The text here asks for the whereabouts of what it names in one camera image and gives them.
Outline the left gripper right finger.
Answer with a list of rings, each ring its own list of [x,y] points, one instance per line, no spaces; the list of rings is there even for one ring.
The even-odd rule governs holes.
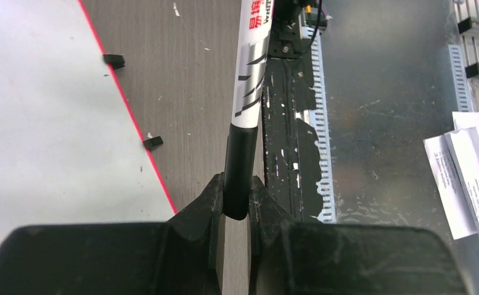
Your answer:
[[[250,203],[250,294],[467,294],[445,243],[414,227],[299,222],[258,177]]]

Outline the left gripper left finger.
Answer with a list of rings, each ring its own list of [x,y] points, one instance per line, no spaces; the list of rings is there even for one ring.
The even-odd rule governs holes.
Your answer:
[[[0,245],[0,294],[220,294],[223,177],[165,222],[25,226]]]

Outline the pink framed whiteboard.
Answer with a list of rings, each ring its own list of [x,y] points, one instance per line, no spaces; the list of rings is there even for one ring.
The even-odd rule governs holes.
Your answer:
[[[142,140],[80,1],[0,1],[0,244],[32,224],[170,219]]]

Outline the black whiteboard marker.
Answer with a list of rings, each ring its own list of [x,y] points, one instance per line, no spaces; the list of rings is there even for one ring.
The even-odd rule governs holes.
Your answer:
[[[232,115],[227,141],[223,183],[223,213],[242,220],[255,162],[258,122],[274,1],[242,1]]]

